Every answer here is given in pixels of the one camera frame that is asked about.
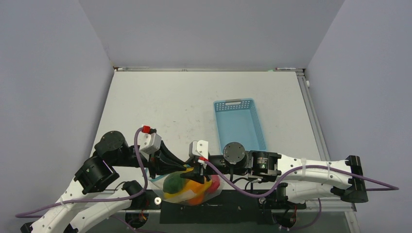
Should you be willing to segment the orange yellow mango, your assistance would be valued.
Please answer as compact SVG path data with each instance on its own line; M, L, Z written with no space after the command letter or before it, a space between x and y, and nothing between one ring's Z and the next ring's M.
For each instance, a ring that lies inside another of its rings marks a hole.
M194 194L199 195L204 193L209 186L211 185L211 181L205 181L204 183L198 183L192 180L189 180L182 191L186 192L186 191L192 191Z

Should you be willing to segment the green avocado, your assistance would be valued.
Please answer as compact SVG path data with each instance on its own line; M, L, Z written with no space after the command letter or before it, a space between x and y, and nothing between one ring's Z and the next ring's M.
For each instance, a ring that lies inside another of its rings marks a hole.
M183 190L186 185L186 179L180 175L182 172L174 172L169 174L163 182L163 192L168 194L175 194Z

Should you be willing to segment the orange fruit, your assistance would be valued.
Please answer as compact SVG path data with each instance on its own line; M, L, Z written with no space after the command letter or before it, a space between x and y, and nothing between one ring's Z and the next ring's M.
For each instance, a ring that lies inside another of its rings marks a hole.
M188 205L189 206L199 205L199 204L204 202L204 199L205 199L204 194L197 195L196 197L193 197L193 198L188 200Z

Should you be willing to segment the clear zip top bag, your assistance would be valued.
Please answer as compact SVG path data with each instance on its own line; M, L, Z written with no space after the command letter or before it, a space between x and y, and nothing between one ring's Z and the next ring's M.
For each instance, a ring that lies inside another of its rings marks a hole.
M180 177L192 170L186 166L184 171L150 178L150 188L165 202L188 206L200 205L221 194L224 181L219 175L210 175L210 180L205 179L204 183Z

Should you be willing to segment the yellow lemon top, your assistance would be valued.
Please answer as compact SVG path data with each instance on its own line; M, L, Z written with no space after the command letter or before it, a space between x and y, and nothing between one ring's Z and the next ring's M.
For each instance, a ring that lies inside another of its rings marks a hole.
M173 194L171 194L171 193L167 193L167 192L164 192L164 198L166 199L166 200L168 200L168 199L175 199L175 198L180 198L180 196L181 196L181 193L173 193Z

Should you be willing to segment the blue plastic basket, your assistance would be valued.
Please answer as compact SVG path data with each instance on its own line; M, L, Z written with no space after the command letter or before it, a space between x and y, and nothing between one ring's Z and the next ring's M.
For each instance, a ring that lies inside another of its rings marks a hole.
M218 100L213 103L221 150L238 142L246 150L265 151L265 136L255 101L248 99Z

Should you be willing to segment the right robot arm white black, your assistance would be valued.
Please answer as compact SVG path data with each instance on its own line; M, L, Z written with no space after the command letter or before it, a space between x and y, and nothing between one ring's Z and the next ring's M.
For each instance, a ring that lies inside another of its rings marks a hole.
M339 161L315 161L276 152L247 151L238 142L227 144L222 155L210 155L207 142L201 140L190 144L189 156L193 169L181 178L204 183L218 175L228 182L225 175L235 174L258 183L274 182L270 191L250 196L262 198L275 192L275 203L281 208L323 197L339 197L349 203L368 201L361 160L355 155Z

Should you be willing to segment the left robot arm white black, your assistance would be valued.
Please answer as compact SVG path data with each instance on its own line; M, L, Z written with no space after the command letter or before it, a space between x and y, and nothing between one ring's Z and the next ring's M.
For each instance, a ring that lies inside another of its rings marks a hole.
M129 146L121 132L105 133L58 201L43 207L44 214L23 224L21 232L84 233L120 210L142 207L149 178L185 170L184 162L168 150L156 130L142 127L136 135L146 140ZM125 181L101 199L98 195L120 177L116 166L139 168L143 183Z

